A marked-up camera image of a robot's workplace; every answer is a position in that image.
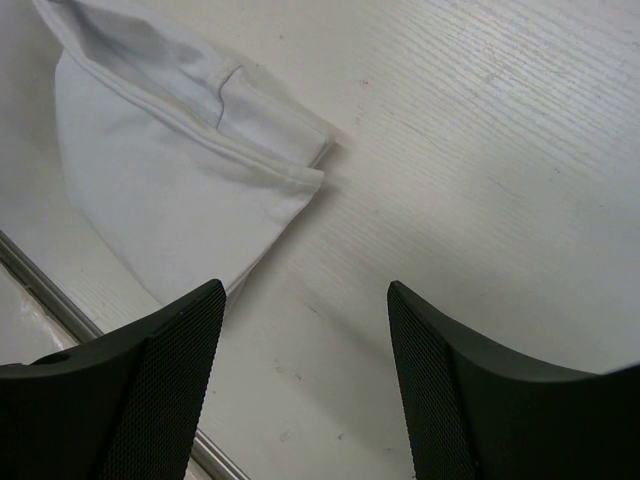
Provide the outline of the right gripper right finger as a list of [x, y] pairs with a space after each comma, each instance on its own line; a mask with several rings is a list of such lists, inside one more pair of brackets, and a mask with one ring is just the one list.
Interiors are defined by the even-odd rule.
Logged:
[[387, 291], [392, 350], [419, 479], [635, 479], [639, 369], [591, 374], [519, 353]]

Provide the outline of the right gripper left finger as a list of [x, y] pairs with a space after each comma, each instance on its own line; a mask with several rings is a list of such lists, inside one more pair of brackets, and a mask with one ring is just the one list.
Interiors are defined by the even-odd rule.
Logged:
[[2, 366], [2, 478], [183, 478], [225, 306], [211, 280], [87, 343]]

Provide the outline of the white skirt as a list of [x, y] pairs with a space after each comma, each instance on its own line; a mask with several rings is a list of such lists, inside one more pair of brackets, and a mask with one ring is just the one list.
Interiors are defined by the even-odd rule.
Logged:
[[192, 31], [124, 1], [39, 1], [62, 45], [69, 198], [160, 303], [238, 290], [320, 189], [328, 127]]

